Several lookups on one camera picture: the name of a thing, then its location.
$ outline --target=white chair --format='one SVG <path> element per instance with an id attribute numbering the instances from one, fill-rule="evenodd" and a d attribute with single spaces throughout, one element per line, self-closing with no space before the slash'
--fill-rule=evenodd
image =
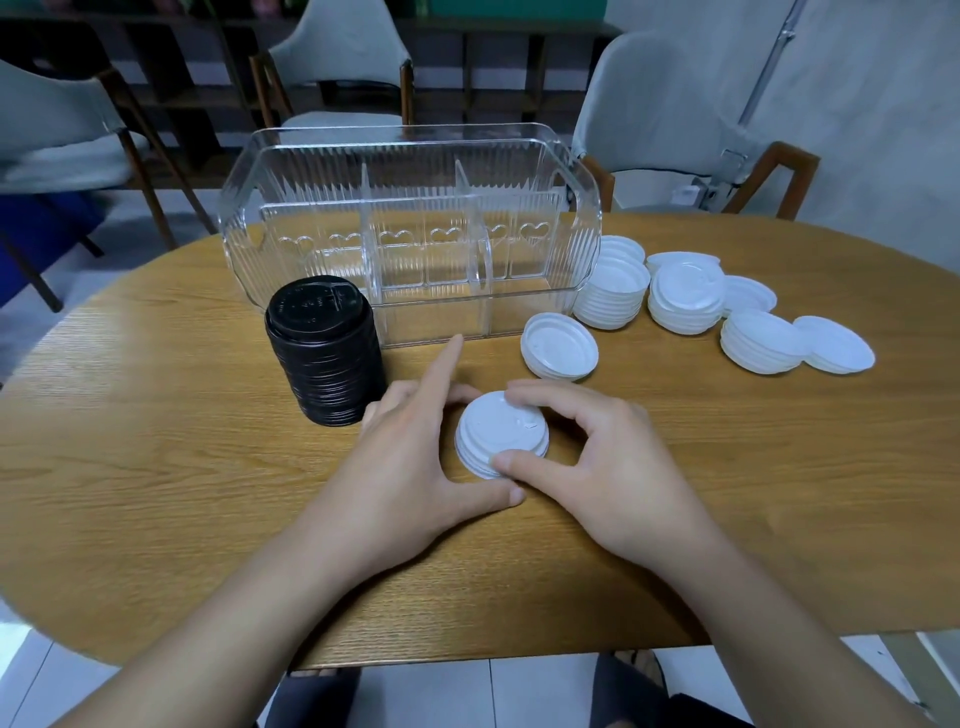
<path id="1" fill-rule="evenodd" d="M 268 127 L 276 126 L 271 89 L 288 117 L 287 128 L 413 123 L 413 64 L 383 0 L 310 0 L 294 32 L 251 57 L 251 67 Z M 295 115 L 287 89 L 323 81 L 398 86 L 400 114 L 319 110 Z"/>
<path id="2" fill-rule="evenodd" d="M 113 101 L 120 97 L 146 136 L 127 129 Z M 207 230 L 216 232 L 116 69 L 88 81 L 60 81 L 0 61 L 0 195 L 33 195 L 73 230 L 69 216 L 44 195 L 108 189 L 136 177 L 160 234 L 173 249 L 177 241 L 141 156 L 151 145 L 170 167 Z M 103 255 L 88 237 L 74 234 L 93 255 Z M 0 247 L 51 310 L 61 310 L 60 299 L 2 231 Z"/>
<path id="3" fill-rule="evenodd" d="M 783 142 L 765 151 L 759 140 L 723 118 L 689 65 L 684 52 L 653 33 L 627 33 L 604 50 L 587 90 L 573 133 L 573 152 L 582 158 L 600 187 L 603 209 L 614 206 L 614 190 L 641 182 L 660 199 L 636 206 L 643 193 L 617 194 L 634 205 L 630 211 L 698 211 L 696 207 L 663 204 L 665 193 L 694 176 L 719 178 L 725 150 L 746 163 L 738 186 L 723 208 L 739 212 L 778 164 L 794 170 L 778 217 L 794 219 L 819 159 Z M 634 175 L 642 171 L 642 176 Z"/>

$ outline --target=transparent storage box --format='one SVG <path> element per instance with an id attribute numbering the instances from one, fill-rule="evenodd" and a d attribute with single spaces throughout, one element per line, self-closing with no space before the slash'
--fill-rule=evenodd
<path id="1" fill-rule="evenodd" d="M 569 313 L 600 247 L 596 183 L 540 124 L 264 130 L 219 213 L 255 305 L 341 276 L 370 301 L 382 346 Z"/>

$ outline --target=right hand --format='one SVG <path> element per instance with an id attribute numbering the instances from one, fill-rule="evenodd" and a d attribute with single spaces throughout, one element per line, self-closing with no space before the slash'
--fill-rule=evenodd
<path id="1" fill-rule="evenodd" d="M 552 497 L 606 550 L 659 570 L 719 533 L 639 405 L 543 379 L 511 381 L 506 398 L 550 407 L 588 439 L 572 467 L 524 450 L 498 453 L 493 466 Z"/>

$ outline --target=tiled floor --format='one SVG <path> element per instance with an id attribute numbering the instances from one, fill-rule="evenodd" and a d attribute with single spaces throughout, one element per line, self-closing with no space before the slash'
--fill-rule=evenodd
<path id="1" fill-rule="evenodd" d="M 907 698 L 897 664 L 873 635 L 847 644 Z M 658 650 L 671 692 L 749 720 L 712 647 Z M 369 667 L 348 728 L 586 728 L 595 655 Z M 106 682 L 115 667 L 36 632 L 0 677 L 0 728 L 46 728 Z M 266 711 L 260 718 L 260 724 Z"/>
<path id="2" fill-rule="evenodd" d="M 161 201 L 181 242 L 205 231 L 179 192 Z M 210 209 L 213 190 L 198 190 Z M 91 237 L 106 251 L 92 258 L 76 247 L 44 276 L 65 301 L 53 314 L 32 288 L 0 308 L 0 381 L 59 321 L 126 271 L 164 252 L 143 198 L 113 193 L 107 221 Z M 848 644 L 909 698 L 906 679 L 876 636 Z M 672 692 L 687 692 L 746 718 L 746 711 L 711 647 L 658 651 Z M 364 671 L 350 728 L 586 728 L 594 655 L 372 667 Z M 26 632 L 0 601 L 0 728 L 45 728 L 115 672 Z"/>

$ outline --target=oval table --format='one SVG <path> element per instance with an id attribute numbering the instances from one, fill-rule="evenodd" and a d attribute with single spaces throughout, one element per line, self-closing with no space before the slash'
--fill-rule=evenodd
<path id="1" fill-rule="evenodd" d="M 960 625 L 960 279 L 839 232 L 755 217 L 608 215 L 648 254 L 694 250 L 770 285 L 792 319 L 873 346 L 856 376 L 756 376 L 646 311 L 595 331 L 586 384 L 637 400 L 714 517 L 837 633 Z M 436 346 L 385 353 L 419 376 Z M 529 376 L 515 336 L 467 342 L 458 377 Z M 255 309 L 199 240 L 78 307 L 0 393 L 0 590 L 50 637 L 123 663 L 289 523 L 357 427 L 304 418 Z M 468 479 L 452 447 L 451 476 Z M 575 428 L 551 421 L 548 456 Z M 703 643 L 651 573 L 552 500 L 452 533 L 331 615 L 305 666 Z"/>

